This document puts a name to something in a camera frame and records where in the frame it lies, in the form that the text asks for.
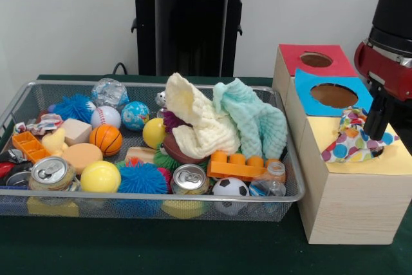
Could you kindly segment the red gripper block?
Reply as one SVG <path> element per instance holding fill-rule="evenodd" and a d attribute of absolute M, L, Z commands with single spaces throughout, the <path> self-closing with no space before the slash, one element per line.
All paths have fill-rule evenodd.
<path fill-rule="evenodd" d="M 377 82 L 400 101 L 411 100 L 411 68 L 387 58 L 377 49 L 360 43 L 354 56 L 355 67 L 361 75 Z M 364 131 L 368 136 L 382 138 L 391 116 L 391 99 L 377 95 L 371 104 Z"/>

